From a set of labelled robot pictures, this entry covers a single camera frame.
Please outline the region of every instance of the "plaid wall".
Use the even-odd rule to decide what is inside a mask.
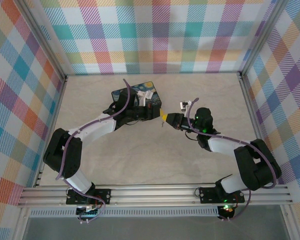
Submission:
[[[13,0],[0,0],[0,240],[35,177],[61,85]]]
[[[237,72],[276,0],[27,0],[69,74]]]
[[[300,221],[300,0],[289,1],[248,73],[248,84]]]

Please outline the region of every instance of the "marble-patterned surface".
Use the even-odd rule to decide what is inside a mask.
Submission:
[[[180,101],[200,100],[193,107],[210,108],[214,127],[223,135],[254,140],[246,103],[234,73],[71,76],[68,79],[57,128],[70,129],[96,118],[112,103],[111,92],[153,81],[165,113],[180,113]],[[100,184],[213,183],[238,172],[235,159],[201,149],[184,132],[162,119],[123,126],[82,152],[81,169]],[[45,166],[41,185],[62,185]]]

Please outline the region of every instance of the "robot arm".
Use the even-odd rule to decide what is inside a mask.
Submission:
[[[191,102],[181,102],[181,110],[187,112]],[[194,131],[188,124],[188,119],[183,113],[169,113],[163,119],[173,128],[188,133]],[[217,135],[213,126],[213,117],[208,108],[201,107],[196,111],[195,118],[190,119],[192,127],[202,133]],[[215,184],[215,191],[221,200],[234,192],[249,189],[255,191],[273,182],[273,175],[265,160],[251,147],[234,142],[225,138],[216,138],[206,135],[197,135],[197,141],[201,148],[214,153],[221,153],[236,159],[239,174],[230,175],[218,180]],[[261,139],[249,141],[251,145],[260,150],[270,162],[274,169],[276,178],[281,176],[281,169],[271,154],[265,142]]]
[[[67,147],[64,168],[61,175],[63,179],[65,179],[71,186],[76,188],[81,193],[94,196],[95,185],[86,178],[80,169],[82,149],[103,135],[116,131],[126,123],[136,120],[151,120],[160,116],[160,105],[150,103],[146,106],[136,106],[136,99],[138,100],[137,92],[133,89],[130,89],[130,99],[128,100],[127,89],[125,88],[121,91],[118,101],[112,103],[108,109],[103,111],[99,117],[90,121],[90,123],[95,122],[98,119],[110,117],[117,113],[124,107],[128,100],[129,103],[127,108],[120,114],[104,121],[93,123],[82,131],[78,131],[82,128],[82,126],[70,129],[68,131],[62,128],[57,129],[53,133],[47,150],[43,156],[44,163],[59,173],[65,144],[69,137],[78,131],[75,137],[71,139]]]

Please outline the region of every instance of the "metal vent grille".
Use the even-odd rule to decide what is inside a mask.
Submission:
[[[76,208],[33,208],[30,218],[66,218],[75,217]]]
[[[216,216],[217,207],[125,207],[105,209],[105,217],[184,217]]]
[[[216,206],[197,207],[116,207],[106,208],[103,217],[215,217]],[[66,218],[76,217],[75,208],[33,208],[30,218]]]

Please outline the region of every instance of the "aluminum rail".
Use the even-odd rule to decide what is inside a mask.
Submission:
[[[98,189],[111,189],[107,208],[115,207],[191,207],[220,206],[219,203],[201,204],[195,196],[198,187],[214,187],[214,184],[168,185],[101,185]],[[66,205],[67,186],[37,186],[25,188],[19,201],[20,208],[69,207]],[[243,191],[245,199],[249,192]],[[252,192],[251,205],[290,205],[292,198],[286,185]]]

